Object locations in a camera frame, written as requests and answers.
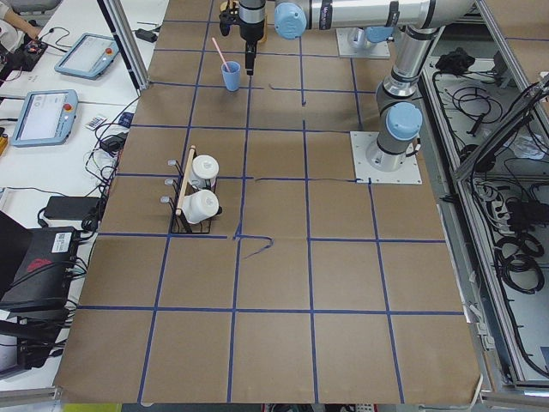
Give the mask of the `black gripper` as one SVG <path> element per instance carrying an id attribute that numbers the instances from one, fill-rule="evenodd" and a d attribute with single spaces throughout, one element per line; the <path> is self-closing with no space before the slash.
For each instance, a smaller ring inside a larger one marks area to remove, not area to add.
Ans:
<path id="1" fill-rule="evenodd" d="M 254 75 L 256 43 L 262 37 L 264 0 L 240 0 L 238 6 L 239 32 L 245 43 L 245 70 Z"/>

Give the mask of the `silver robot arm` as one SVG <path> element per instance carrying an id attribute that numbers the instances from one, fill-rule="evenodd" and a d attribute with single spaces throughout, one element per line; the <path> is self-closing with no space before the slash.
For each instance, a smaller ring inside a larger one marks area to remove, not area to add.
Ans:
<path id="1" fill-rule="evenodd" d="M 347 42 L 354 50 L 362 50 L 386 41 L 393 32 L 393 27 L 354 27 L 348 32 Z"/>
<path id="2" fill-rule="evenodd" d="M 296 39 L 311 29 L 403 27 L 394 65 L 376 91 L 381 130 L 366 150 L 374 168 L 393 172 L 401 167 L 423 123 L 421 112 L 409 100 L 425 61 L 441 29 L 471 7 L 469 1 L 278 1 L 274 25 L 285 39 Z"/>

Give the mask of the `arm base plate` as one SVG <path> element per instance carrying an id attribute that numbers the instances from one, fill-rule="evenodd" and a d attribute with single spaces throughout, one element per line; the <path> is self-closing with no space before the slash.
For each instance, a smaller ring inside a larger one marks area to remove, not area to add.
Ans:
<path id="1" fill-rule="evenodd" d="M 413 145 L 403 154 L 387 154 L 377 145 L 377 132 L 351 131 L 355 180 L 361 184 L 421 185 Z"/>
<path id="2" fill-rule="evenodd" d="M 338 28 L 336 38 L 341 58 L 389 59 L 392 27 Z"/>

